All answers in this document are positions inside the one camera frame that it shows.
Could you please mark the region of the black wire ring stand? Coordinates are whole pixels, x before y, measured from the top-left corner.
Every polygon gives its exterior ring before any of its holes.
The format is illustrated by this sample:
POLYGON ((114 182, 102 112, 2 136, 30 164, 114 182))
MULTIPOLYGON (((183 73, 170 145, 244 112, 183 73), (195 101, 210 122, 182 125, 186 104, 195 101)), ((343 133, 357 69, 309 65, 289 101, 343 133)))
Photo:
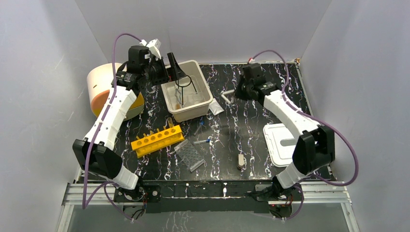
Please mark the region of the black wire ring stand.
POLYGON ((180 100, 178 100, 178 102, 180 103, 180 105, 181 106, 184 106, 184 88, 187 88, 187 87, 189 87, 189 86, 192 86, 193 87, 193 89, 194 89, 194 91, 195 91, 195 93, 197 94, 198 93, 198 91, 197 91, 197 89, 196 89, 196 87, 195 87, 195 84, 194 84, 194 82, 193 82, 193 80, 192 80, 192 77, 191 76, 189 76, 189 75, 186 75, 186 77, 187 78, 189 78, 189 82, 187 83, 187 84, 185 84, 185 85, 181 85, 180 84, 180 78, 178 77, 176 80, 175 80, 175 85, 176 85, 176 92, 179 92, 180 93, 180 100))

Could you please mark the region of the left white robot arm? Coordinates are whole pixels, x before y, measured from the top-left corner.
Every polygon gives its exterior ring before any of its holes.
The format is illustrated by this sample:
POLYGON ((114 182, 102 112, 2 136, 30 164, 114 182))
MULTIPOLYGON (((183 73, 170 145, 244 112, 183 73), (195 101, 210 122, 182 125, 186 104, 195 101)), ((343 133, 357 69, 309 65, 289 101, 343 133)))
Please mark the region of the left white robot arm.
POLYGON ((177 80, 182 69, 173 52, 167 53, 169 67, 155 46, 134 45, 129 48, 128 60, 109 64, 110 89, 95 123, 82 139, 73 142, 73 152, 84 171, 83 194, 88 191, 88 176, 106 179, 132 201, 143 198, 143 181, 125 167, 114 152, 119 129, 137 95, 150 84, 153 86, 177 80))

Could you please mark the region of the beige plastic tub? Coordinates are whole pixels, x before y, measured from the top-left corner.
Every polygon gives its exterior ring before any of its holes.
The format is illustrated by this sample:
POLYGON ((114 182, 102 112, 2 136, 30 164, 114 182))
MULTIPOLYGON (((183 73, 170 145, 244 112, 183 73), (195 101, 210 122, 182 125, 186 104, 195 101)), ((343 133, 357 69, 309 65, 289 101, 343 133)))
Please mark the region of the beige plastic tub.
MULTIPOLYGON (((179 63, 179 66, 186 73, 186 75, 192 77, 198 93, 195 93, 192 86, 184 88, 184 106, 181 109, 176 110, 175 104, 177 101, 175 97, 175 82, 172 81, 162 84, 161 89, 168 112, 172 114, 176 122, 183 122, 205 116, 208 113, 209 104, 214 97, 198 62, 195 60, 188 60, 179 63)), ((181 85, 185 85, 189 82, 189 78, 181 78, 179 82, 181 85)))

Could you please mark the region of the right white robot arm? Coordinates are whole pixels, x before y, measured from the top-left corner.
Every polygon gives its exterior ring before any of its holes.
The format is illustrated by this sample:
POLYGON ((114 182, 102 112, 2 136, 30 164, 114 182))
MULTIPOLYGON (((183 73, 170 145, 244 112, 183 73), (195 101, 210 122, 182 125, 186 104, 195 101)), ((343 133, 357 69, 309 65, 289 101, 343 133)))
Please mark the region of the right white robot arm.
POLYGON ((272 112, 296 139, 292 162, 272 179, 272 185, 249 196, 258 201, 285 200, 300 182, 335 160, 335 133, 328 126, 304 116, 279 87, 268 82, 259 63, 243 67, 234 96, 254 100, 272 112))

